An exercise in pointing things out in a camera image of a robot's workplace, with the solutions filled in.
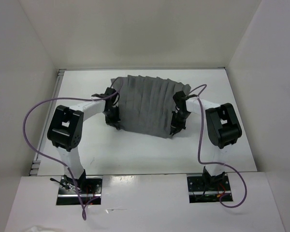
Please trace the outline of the grey pleated skirt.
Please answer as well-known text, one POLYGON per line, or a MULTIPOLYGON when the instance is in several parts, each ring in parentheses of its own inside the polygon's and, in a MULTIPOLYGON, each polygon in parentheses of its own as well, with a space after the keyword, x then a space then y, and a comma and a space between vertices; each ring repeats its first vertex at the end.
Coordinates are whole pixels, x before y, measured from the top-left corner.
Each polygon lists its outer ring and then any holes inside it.
POLYGON ((111 79, 119 91, 119 118, 122 130, 161 138, 170 136, 173 96, 179 91, 186 95, 191 86, 160 77, 132 76, 111 79))

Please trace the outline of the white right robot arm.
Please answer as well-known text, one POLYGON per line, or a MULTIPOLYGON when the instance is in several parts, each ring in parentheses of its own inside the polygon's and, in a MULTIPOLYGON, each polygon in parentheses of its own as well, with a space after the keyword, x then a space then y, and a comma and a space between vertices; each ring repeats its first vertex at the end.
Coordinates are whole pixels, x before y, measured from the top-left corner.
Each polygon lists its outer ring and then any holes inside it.
POLYGON ((242 129, 234 107, 230 103, 216 104, 205 101, 200 98, 200 95, 186 95, 183 91, 175 93, 173 100, 175 102, 175 111, 172 112, 171 136, 186 129, 186 120, 190 114, 201 116, 197 161, 203 165, 202 184, 205 190, 213 190, 224 180, 225 172, 222 167, 230 168, 236 173, 238 171, 216 159, 202 161, 201 150, 204 130, 207 129, 209 141, 218 150, 221 151, 228 146, 234 145, 242 136, 242 129))

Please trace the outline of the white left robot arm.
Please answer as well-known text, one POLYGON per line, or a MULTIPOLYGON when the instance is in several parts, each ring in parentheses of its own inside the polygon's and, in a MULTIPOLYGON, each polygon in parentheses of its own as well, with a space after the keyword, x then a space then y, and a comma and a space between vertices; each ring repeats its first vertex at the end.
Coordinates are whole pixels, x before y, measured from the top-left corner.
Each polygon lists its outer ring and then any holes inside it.
POLYGON ((82 166, 78 145, 82 139, 84 122, 96 114, 104 114, 108 126, 120 129, 119 92, 108 87, 103 94, 94 94, 89 101, 71 107, 59 105, 51 120, 47 138, 56 147, 64 166, 64 179, 75 193, 89 185, 82 166))

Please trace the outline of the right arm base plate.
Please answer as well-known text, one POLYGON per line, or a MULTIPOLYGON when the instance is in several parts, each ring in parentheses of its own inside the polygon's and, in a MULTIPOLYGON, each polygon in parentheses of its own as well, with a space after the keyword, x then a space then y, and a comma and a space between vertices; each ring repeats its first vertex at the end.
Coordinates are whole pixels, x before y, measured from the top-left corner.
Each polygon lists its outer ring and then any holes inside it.
POLYGON ((215 203, 222 196, 223 202, 232 202, 229 178, 226 174, 215 177, 213 182, 206 183, 202 174, 188 175, 189 203, 215 203))

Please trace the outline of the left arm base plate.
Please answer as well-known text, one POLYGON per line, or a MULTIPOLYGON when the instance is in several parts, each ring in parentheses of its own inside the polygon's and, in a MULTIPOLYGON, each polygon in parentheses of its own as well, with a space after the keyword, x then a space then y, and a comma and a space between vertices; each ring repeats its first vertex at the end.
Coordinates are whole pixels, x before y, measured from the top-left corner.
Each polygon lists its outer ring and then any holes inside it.
MULTIPOLYGON (((51 181, 59 183, 56 205, 80 205, 74 185, 68 183, 62 176, 60 181, 50 178, 51 181)), ((102 177, 87 176, 87 182, 79 189, 83 204, 100 205, 102 200, 102 177)))

